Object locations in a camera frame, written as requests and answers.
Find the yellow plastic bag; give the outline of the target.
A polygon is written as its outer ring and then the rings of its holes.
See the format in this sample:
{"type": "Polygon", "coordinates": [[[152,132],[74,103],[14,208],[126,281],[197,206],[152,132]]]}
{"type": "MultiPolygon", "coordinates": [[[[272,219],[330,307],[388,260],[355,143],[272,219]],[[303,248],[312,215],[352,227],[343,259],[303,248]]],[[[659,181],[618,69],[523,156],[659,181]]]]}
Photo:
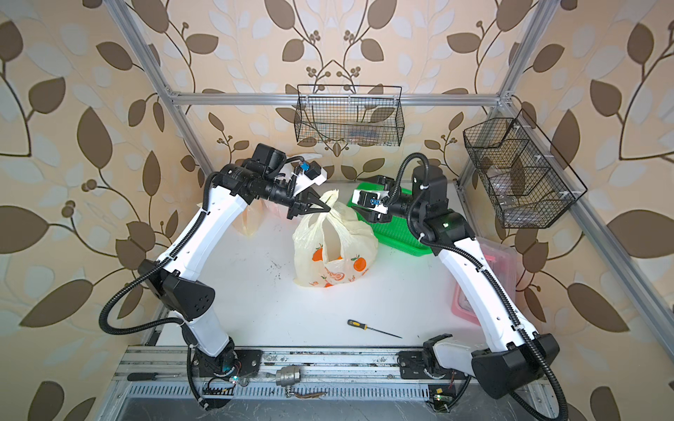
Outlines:
{"type": "Polygon", "coordinates": [[[333,189],[321,196],[329,212],[302,217],[292,235],[294,282],[300,287],[326,289],[355,282],[377,258],[379,241],[373,229],[339,200],[333,189]]]}
{"type": "Polygon", "coordinates": [[[259,202],[248,205],[238,196],[228,195],[212,198],[208,210],[199,215],[205,216],[196,233],[200,240],[219,240],[229,229],[252,237],[259,231],[264,219],[263,206],[259,202]]]}

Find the white plastic bag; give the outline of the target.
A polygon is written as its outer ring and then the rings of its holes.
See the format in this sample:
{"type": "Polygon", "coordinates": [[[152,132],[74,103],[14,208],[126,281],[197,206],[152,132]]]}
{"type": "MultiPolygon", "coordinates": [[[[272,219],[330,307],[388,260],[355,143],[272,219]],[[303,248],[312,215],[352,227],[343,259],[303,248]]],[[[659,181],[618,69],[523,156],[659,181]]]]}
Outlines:
{"type": "Polygon", "coordinates": [[[265,178],[270,187],[263,193],[263,199],[285,207],[287,219],[331,210],[314,189],[328,180],[326,170],[317,161],[307,161],[302,156],[286,158],[265,178]]]}

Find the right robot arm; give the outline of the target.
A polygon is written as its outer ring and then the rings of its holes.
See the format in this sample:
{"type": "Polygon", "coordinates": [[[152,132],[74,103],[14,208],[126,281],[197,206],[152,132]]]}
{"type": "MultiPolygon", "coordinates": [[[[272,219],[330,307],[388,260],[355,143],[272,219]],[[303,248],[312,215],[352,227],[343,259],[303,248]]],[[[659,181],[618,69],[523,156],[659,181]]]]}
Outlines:
{"type": "Polygon", "coordinates": [[[569,405],[551,364],[560,347],[550,334],[540,334],[506,293],[459,212],[449,207],[449,182],[421,153],[405,158],[396,177],[378,175],[377,191],[356,192],[352,201],[370,223],[405,220],[411,235],[449,270],[483,330],[485,346],[469,347],[440,336],[431,345],[432,363],[476,379],[492,398],[510,396],[537,420],[546,417],[518,394],[518,389],[546,378],[557,401],[556,419],[569,417],[569,405]]]}

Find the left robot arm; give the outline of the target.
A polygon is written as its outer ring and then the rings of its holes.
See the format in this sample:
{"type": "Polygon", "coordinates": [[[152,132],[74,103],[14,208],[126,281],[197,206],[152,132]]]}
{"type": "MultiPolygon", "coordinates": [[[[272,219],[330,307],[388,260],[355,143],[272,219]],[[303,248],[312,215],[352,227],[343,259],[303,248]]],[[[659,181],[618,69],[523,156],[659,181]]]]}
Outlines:
{"type": "Polygon", "coordinates": [[[186,372],[191,394],[204,410],[213,403],[198,390],[195,371],[237,383],[243,364],[231,337],[212,309],[216,291],[199,276],[214,247],[233,221],[251,203],[266,200],[287,208],[288,219],[329,212],[316,187],[326,182],[326,170],[317,161],[286,153],[264,144],[242,164],[228,164],[205,179],[201,206],[176,241],[155,261],[144,260],[140,275],[117,292],[101,310],[98,324],[104,333],[130,335],[157,326],[180,326],[187,345],[186,372]],[[110,324],[112,308],[133,290],[147,284],[172,311],[172,316],[139,326],[110,324]]]}

